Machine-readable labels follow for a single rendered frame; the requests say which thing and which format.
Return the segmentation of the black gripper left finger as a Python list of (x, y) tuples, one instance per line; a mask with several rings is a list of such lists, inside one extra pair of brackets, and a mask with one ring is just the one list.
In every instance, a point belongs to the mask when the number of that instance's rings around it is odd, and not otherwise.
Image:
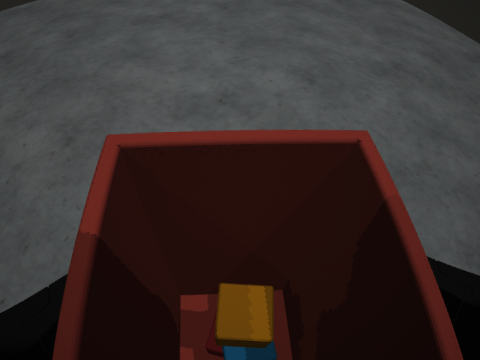
[(52, 360), (67, 275), (0, 313), (0, 360)]

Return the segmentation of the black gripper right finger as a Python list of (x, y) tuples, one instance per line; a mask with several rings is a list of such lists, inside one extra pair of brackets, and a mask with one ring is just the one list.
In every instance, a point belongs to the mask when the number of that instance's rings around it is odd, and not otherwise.
[(480, 360), (480, 275), (427, 256), (451, 317), (463, 360)]

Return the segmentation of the red square cup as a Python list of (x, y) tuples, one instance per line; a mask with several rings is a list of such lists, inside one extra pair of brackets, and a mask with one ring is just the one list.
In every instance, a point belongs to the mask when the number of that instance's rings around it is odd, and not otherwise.
[(220, 283), (272, 285), (276, 360), (463, 360), (368, 131), (107, 135), (52, 360), (224, 360)]

